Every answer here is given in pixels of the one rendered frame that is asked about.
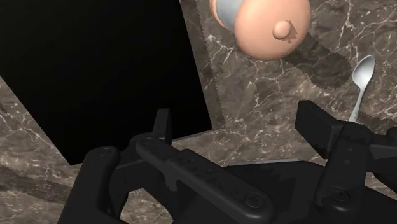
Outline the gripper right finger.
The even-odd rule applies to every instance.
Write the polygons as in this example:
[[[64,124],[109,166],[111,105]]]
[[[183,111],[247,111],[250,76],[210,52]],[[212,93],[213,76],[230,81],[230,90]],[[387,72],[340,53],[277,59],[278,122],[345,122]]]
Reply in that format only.
[[[302,100],[295,129],[327,161],[314,193],[321,214],[397,215],[397,200],[365,186],[366,174],[371,172],[397,193],[397,127],[376,134]]]

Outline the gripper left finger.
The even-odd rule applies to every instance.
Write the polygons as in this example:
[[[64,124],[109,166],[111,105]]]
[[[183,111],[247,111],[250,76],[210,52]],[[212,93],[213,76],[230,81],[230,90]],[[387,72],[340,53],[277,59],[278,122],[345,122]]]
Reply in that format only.
[[[145,189],[172,224],[274,224],[274,203],[262,190],[192,150],[171,145],[171,115],[159,109],[153,130],[120,151],[89,151],[57,224],[127,224],[128,194]]]

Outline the silver spoon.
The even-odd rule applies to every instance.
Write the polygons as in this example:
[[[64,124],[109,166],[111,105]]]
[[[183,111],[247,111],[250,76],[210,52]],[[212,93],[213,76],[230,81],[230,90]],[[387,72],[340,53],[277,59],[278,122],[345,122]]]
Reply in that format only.
[[[352,110],[352,113],[349,117],[350,122],[358,121],[358,113],[361,106],[361,101],[367,85],[372,79],[374,71],[375,57],[373,55],[367,55],[358,62],[358,64],[354,68],[354,71],[352,72],[352,81],[359,88],[359,95]]]

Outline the black robot stand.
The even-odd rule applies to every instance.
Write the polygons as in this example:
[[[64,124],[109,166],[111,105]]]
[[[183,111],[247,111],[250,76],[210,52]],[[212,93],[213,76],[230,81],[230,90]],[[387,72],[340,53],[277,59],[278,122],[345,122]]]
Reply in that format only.
[[[212,127],[179,0],[0,0],[0,77],[71,165]]]

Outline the peach round vessel with knob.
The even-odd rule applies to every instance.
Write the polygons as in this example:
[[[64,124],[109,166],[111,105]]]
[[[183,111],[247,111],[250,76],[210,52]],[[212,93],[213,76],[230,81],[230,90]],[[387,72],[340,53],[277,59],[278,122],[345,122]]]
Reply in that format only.
[[[209,6],[240,49],[259,60],[289,55],[309,30],[309,0],[209,0]]]

